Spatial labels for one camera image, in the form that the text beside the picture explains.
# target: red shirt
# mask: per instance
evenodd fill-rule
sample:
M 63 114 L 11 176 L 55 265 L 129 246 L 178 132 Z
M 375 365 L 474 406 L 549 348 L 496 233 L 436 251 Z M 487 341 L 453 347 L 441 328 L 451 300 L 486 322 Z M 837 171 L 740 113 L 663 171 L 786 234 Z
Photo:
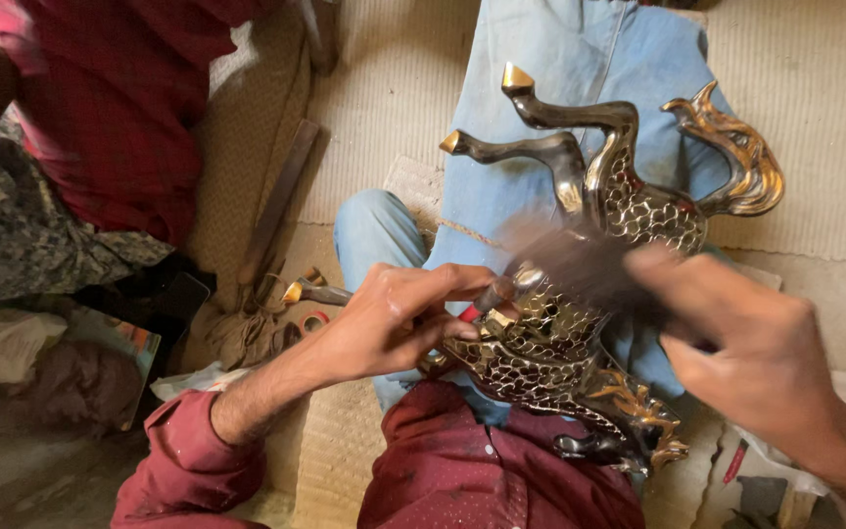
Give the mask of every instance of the red shirt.
M 25 148 L 78 218 L 178 246 L 194 221 L 209 65 L 277 0 L 0 0 Z
M 218 514 L 261 484 L 259 445 L 226 445 L 211 427 L 217 393 L 185 391 L 146 421 L 150 455 L 119 490 L 111 526 L 263 527 Z M 579 423 L 512 409 L 504 429 L 475 422 L 447 382 L 423 381 L 384 416 L 358 527 L 643 528 L 628 479 L 550 451 Z

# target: blue cloth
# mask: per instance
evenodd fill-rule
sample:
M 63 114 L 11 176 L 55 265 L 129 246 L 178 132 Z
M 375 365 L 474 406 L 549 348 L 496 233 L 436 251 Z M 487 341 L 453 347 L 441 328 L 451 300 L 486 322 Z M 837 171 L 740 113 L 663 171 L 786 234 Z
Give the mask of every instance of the blue cloth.
M 544 102 L 634 103 L 640 117 L 635 157 L 639 175 L 701 198 L 725 182 L 727 163 L 711 147 L 684 138 L 674 117 L 659 107 L 676 97 L 690 98 L 713 79 L 705 53 L 706 36 L 698 24 L 658 7 L 594 0 L 483 0 L 450 129 L 491 142 L 556 132 L 526 127 L 502 94 L 502 73 L 510 61 L 535 79 Z M 729 112 L 719 89 L 711 99 Z M 572 132 L 587 161 L 604 141 L 593 129 Z M 508 264 L 510 255 L 446 227 L 440 228 L 424 262 L 422 243 L 402 204 L 383 208 L 402 208 L 398 219 L 367 212 L 369 202 L 383 200 L 380 193 L 359 194 L 338 214 L 335 247 L 347 288 L 357 288 L 375 261 L 427 269 L 453 262 L 486 265 L 497 272 Z M 558 215 L 550 172 L 540 163 L 519 158 L 483 166 L 463 156 L 446 158 L 442 217 L 494 237 L 509 215 L 525 208 L 554 220 Z M 459 313 L 464 306 L 450 303 L 447 308 Z M 655 337 L 654 330 L 627 327 L 609 330 L 605 343 L 623 367 L 652 385 L 655 396 L 686 414 L 684 389 Z M 408 377 L 412 375 L 375 380 L 383 408 L 402 396 Z

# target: red handle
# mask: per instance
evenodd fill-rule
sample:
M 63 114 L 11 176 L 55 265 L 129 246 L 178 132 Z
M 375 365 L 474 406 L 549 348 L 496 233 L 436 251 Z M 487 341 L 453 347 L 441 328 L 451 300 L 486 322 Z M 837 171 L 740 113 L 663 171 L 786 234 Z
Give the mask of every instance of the red handle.
M 481 316 L 481 313 L 476 309 L 475 303 L 469 305 L 462 314 L 459 314 L 459 319 L 465 323 L 472 323 L 476 318 Z

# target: brown cloth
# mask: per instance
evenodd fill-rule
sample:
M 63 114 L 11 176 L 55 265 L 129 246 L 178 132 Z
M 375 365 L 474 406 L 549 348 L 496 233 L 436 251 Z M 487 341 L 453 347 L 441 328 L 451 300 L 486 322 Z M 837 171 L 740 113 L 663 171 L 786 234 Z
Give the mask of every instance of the brown cloth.
M 96 437 L 122 427 L 142 392 L 135 359 L 100 343 L 58 343 L 35 370 L 22 392 L 31 414 L 45 425 L 88 425 Z

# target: paintbrush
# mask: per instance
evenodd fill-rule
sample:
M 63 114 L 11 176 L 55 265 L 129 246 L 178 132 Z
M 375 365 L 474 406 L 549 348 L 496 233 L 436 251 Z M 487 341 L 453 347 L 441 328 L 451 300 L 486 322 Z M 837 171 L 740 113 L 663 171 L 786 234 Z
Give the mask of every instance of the paintbrush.
M 636 245 L 605 235 L 586 220 L 558 227 L 528 213 L 510 217 L 499 233 L 499 243 L 515 256 L 509 273 L 522 266 L 538 269 L 552 288 L 577 301 L 664 329 L 703 351 L 717 350 L 625 270 L 622 260 Z

